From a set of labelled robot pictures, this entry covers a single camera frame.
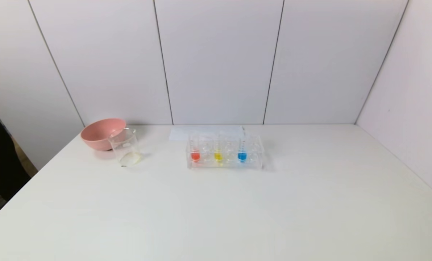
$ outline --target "test tube with blue liquid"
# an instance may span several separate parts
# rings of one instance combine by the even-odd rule
[[[240,162],[245,162],[246,161],[246,148],[245,148],[245,137],[241,138],[239,140],[239,152],[237,154],[238,159],[240,160]]]

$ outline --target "yellow liquid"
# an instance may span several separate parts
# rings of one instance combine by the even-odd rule
[[[221,152],[215,152],[215,160],[221,162],[223,160],[223,154],[221,154]]]
[[[140,154],[137,152],[129,152],[128,154],[124,155],[120,159],[120,164],[122,167],[130,167],[132,165],[136,165],[137,162],[140,160]]]

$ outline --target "pink bowl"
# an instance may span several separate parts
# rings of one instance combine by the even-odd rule
[[[85,127],[80,133],[82,140],[94,150],[111,150],[108,136],[117,129],[124,129],[123,119],[104,119]]]

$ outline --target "white wall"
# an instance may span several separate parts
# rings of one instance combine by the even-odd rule
[[[357,121],[432,187],[432,0],[411,0]]]
[[[171,124],[152,0],[31,0],[85,124]]]
[[[262,124],[282,0],[157,0],[174,124]]]
[[[83,128],[26,1],[0,0],[0,118],[37,169]]]
[[[407,0],[285,0],[265,124],[354,124]]]

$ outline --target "white paper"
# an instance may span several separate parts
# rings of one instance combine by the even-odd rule
[[[217,134],[230,137],[244,136],[242,126],[173,126],[169,134],[169,140],[186,141],[188,135],[193,132],[206,137],[214,137]]]

